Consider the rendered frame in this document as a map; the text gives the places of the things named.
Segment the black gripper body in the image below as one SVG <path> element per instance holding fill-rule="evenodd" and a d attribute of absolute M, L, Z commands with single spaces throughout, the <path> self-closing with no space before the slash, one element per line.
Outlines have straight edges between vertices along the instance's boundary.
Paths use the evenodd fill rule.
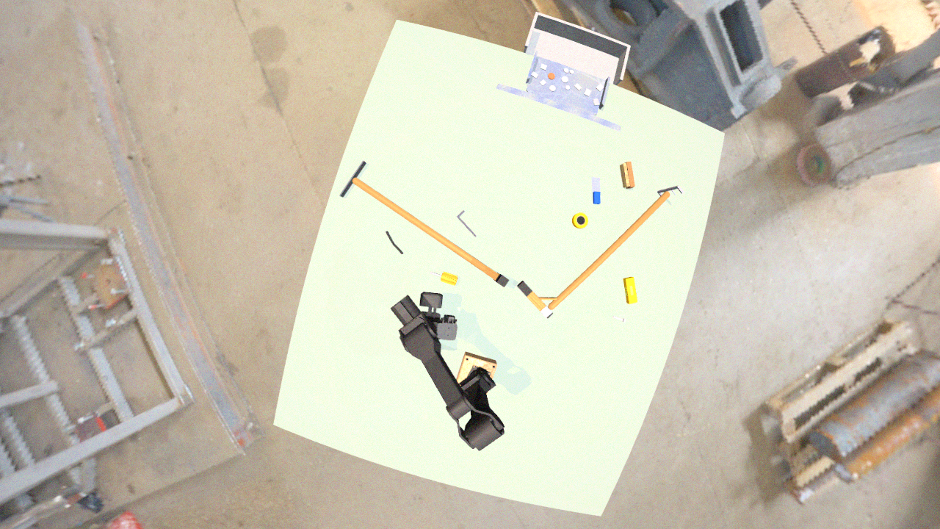
<path fill-rule="evenodd" d="M 427 312 L 425 312 L 425 314 L 427 315 L 427 318 L 429 318 L 430 322 L 435 325 L 436 331 L 438 331 L 438 326 L 434 318 L 436 309 L 442 309 L 442 299 L 443 295 L 440 292 L 421 292 L 419 305 L 427 307 Z"/>

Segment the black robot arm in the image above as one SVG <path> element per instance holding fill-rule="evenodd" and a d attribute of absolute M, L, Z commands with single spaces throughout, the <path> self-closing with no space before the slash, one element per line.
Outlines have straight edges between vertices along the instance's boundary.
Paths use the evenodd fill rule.
<path fill-rule="evenodd" d="M 442 357 L 442 344 L 439 339 L 456 339 L 458 325 L 455 316 L 444 314 L 441 319 L 434 318 L 438 326 L 436 331 L 435 325 L 430 322 L 425 312 L 421 312 L 409 295 L 397 301 L 390 309 L 404 325 L 397 329 L 404 350 L 412 354 L 412 357 L 421 359 L 427 374 L 447 405 L 447 412 L 457 423 L 461 439 L 470 448 L 480 451 L 503 436 L 505 426 L 496 412 L 491 410 L 486 395 L 489 389 L 496 387 L 496 382 L 490 377 L 491 373 L 483 367 L 472 366 L 468 376 L 459 383 Z M 468 412 L 471 412 L 471 418 L 463 430 L 459 419 Z"/>

